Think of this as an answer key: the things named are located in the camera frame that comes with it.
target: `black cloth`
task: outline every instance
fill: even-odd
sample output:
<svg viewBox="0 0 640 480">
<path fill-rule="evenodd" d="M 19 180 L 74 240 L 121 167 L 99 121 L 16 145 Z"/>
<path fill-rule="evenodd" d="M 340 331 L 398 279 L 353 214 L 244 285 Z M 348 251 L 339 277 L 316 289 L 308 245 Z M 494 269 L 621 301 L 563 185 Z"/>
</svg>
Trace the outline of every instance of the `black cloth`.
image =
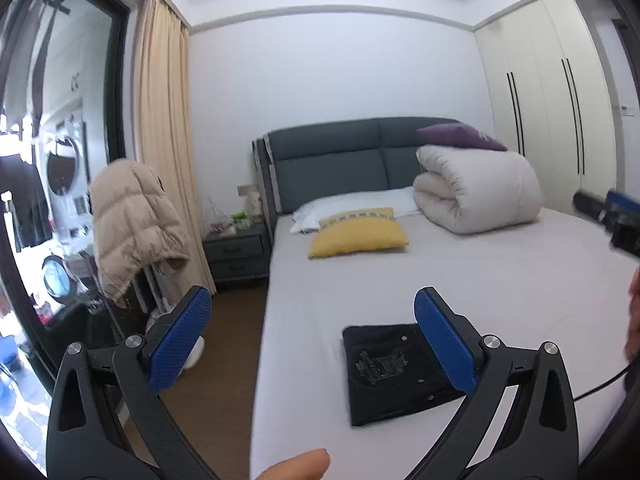
<svg viewBox="0 0 640 480">
<path fill-rule="evenodd" d="M 451 386 L 417 324 L 342 331 L 351 425 L 421 412 L 464 395 Z"/>
<path fill-rule="evenodd" d="M 20 155 L 0 156 L 0 192 L 11 191 L 15 249 L 36 247 L 51 240 L 49 206 L 38 168 Z"/>
</svg>

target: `blue gripper pad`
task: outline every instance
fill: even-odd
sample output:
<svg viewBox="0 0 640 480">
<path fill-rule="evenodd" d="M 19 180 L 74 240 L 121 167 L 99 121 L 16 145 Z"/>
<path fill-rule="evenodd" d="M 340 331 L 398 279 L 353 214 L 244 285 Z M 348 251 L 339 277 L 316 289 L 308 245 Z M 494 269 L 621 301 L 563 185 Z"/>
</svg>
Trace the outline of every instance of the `blue gripper pad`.
<svg viewBox="0 0 640 480">
<path fill-rule="evenodd" d="M 478 332 L 465 317 L 454 314 L 433 287 L 415 295 L 414 313 L 452 386 L 470 396 L 484 364 Z"/>
<path fill-rule="evenodd" d="M 191 349 L 211 316 L 211 294 L 206 288 L 191 287 L 175 308 L 180 307 L 183 307 L 182 311 L 148 360 L 148 384 L 156 395 L 160 390 L 171 388 L 178 378 Z M 168 316 L 171 314 L 161 316 L 156 324 Z"/>
<path fill-rule="evenodd" d="M 626 213 L 640 214 L 640 203 L 628 194 L 613 189 L 607 193 L 607 205 L 617 206 L 618 210 Z"/>
</svg>

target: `metal screw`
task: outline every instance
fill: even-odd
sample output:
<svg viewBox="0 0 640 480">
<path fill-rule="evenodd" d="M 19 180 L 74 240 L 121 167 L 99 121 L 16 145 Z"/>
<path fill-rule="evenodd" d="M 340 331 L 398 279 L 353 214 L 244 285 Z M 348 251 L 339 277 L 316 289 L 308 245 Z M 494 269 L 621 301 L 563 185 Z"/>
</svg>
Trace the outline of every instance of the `metal screw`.
<svg viewBox="0 0 640 480">
<path fill-rule="evenodd" d="M 68 347 L 66 347 L 66 351 L 69 352 L 71 355 L 75 355 L 81 350 L 82 350 L 82 345 L 78 341 L 76 341 L 75 343 L 71 343 Z"/>
<path fill-rule="evenodd" d="M 555 345 L 555 343 L 552 343 L 551 341 L 547 341 L 545 343 L 545 352 L 551 355 L 556 355 L 558 353 L 558 347 Z"/>
<path fill-rule="evenodd" d="M 127 340 L 124 342 L 124 344 L 127 345 L 129 348 L 136 348 L 140 346 L 140 343 L 142 343 L 142 338 L 138 334 L 130 335 L 129 337 L 127 337 Z"/>
<path fill-rule="evenodd" d="M 484 344 L 489 348 L 498 348 L 500 340 L 495 335 L 484 336 Z"/>
</svg>

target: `white wardrobe door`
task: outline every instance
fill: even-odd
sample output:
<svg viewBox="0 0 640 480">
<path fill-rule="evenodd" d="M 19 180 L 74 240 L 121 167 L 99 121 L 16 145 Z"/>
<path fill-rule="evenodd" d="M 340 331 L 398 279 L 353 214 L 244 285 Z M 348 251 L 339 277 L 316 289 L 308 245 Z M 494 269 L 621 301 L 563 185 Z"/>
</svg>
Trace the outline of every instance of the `white wardrobe door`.
<svg viewBox="0 0 640 480">
<path fill-rule="evenodd" d="M 551 18 L 542 2 L 522 9 L 532 46 L 548 121 L 553 186 L 548 193 L 552 209 L 573 213 L 572 197 L 580 189 L 581 169 L 578 169 L 580 142 L 577 111 L 570 94 L 568 74 L 563 65 L 564 53 Z"/>
<path fill-rule="evenodd" d="M 545 99 L 536 67 L 536 56 L 527 31 L 523 9 L 507 14 L 502 22 L 504 44 L 513 72 L 516 105 L 522 117 L 522 151 L 533 166 L 545 196 L 545 206 L 554 207 L 554 174 Z"/>
<path fill-rule="evenodd" d="M 510 67 L 502 39 L 500 20 L 476 30 L 486 81 L 494 111 L 495 138 L 514 152 L 519 151 L 516 107 L 509 78 Z"/>
<path fill-rule="evenodd" d="M 584 149 L 582 188 L 604 195 L 616 186 L 616 145 L 613 114 L 600 58 L 574 0 L 542 0 L 553 21 L 569 78 L 575 81 Z"/>
</svg>

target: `embroidered patch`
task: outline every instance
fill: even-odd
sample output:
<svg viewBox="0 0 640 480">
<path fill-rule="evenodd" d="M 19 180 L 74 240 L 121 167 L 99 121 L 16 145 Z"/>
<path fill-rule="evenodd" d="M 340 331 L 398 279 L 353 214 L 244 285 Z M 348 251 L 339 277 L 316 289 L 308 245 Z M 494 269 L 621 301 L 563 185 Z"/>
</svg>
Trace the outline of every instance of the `embroidered patch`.
<svg viewBox="0 0 640 480">
<path fill-rule="evenodd" d="M 387 218 L 389 220 L 393 220 L 393 215 L 384 214 L 378 211 L 357 211 L 353 213 L 348 213 L 340 216 L 336 216 L 331 220 L 327 221 L 325 225 L 323 225 L 320 230 L 327 229 L 332 225 L 339 224 L 340 222 L 344 222 L 345 220 L 351 220 L 352 218 Z"/>
<path fill-rule="evenodd" d="M 395 348 L 389 355 L 373 359 L 363 350 L 360 352 L 360 361 L 356 363 L 356 368 L 361 376 L 375 385 L 378 381 L 400 375 L 407 364 L 404 352 L 399 348 Z"/>
</svg>

